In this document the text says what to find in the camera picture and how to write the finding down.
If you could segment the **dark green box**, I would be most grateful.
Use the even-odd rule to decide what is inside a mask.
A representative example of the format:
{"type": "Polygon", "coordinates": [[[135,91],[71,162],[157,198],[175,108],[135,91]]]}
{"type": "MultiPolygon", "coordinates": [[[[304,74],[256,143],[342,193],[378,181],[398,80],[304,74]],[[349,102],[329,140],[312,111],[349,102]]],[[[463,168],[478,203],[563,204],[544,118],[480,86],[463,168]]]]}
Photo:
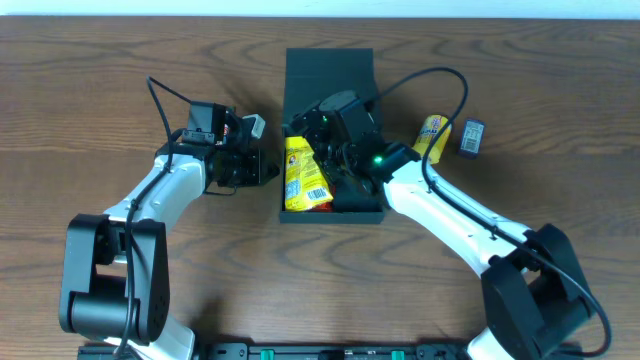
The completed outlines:
{"type": "MultiPolygon", "coordinates": [[[[316,101],[344,90],[363,99],[378,93],[371,48],[289,48],[286,51],[285,92],[281,132],[290,135],[294,115],[316,101]]],[[[347,211],[334,205],[330,212],[290,212],[282,209],[282,224],[379,224],[385,210],[369,197],[362,205],[350,200],[347,211]]]]}

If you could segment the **yellow Hacks candy bag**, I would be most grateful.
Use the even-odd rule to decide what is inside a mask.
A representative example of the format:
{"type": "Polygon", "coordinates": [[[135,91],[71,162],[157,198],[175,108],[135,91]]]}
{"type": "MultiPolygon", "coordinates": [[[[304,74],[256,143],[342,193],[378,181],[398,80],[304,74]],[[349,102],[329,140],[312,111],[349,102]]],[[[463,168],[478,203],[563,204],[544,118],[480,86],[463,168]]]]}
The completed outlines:
{"type": "Polygon", "coordinates": [[[285,138],[285,210],[307,212],[334,200],[314,152],[302,136],[285,138]]]}

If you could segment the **red Hacks candy bag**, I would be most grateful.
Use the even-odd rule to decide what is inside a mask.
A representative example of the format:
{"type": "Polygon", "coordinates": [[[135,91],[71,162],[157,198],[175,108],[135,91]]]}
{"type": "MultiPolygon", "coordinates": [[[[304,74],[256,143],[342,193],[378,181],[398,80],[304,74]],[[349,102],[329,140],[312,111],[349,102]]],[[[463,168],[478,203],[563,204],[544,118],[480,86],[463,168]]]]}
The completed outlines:
{"type": "MultiPolygon", "coordinates": [[[[332,196],[336,195],[336,186],[335,185],[331,185],[329,187],[330,193],[332,196]]],[[[317,206],[314,206],[311,209],[311,212],[326,212],[326,213],[332,213],[334,211],[334,204],[332,201],[329,202],[325,202],[323,204],[318,204],[317,206]]]]}

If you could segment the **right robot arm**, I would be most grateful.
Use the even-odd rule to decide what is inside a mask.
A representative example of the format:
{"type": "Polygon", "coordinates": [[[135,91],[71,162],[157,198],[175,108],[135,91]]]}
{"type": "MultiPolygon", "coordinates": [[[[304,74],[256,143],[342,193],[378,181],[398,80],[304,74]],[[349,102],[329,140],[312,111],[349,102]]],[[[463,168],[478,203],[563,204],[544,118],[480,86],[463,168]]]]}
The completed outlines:
{"type": "Polygon", "coordinates": [[[598,310],[567,236],[505,218],[443,179],[410,146],[383,138],[352,91],[293,114],[288,135],[308,142],[339,190],[384,196],[453,250],[480,278],[486,328],[464,351],[469,359],[586,358],[568,338],[598,310]]]}

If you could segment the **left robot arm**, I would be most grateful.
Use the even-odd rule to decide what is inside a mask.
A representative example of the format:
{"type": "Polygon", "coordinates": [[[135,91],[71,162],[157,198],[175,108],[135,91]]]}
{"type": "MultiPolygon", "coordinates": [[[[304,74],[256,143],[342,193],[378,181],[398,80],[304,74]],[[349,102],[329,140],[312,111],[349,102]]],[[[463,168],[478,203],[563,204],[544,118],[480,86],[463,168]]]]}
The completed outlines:
{"type": "Polygon", "coordinates": [[[167,235],[211,183],[236,190],[278,174],[277,162],[259,148],[165,143],[123,200],[70,221],[58,309],[62,330],[113,345],[115,358],[194,358],[194,331],[169,313],[167,235]]]}

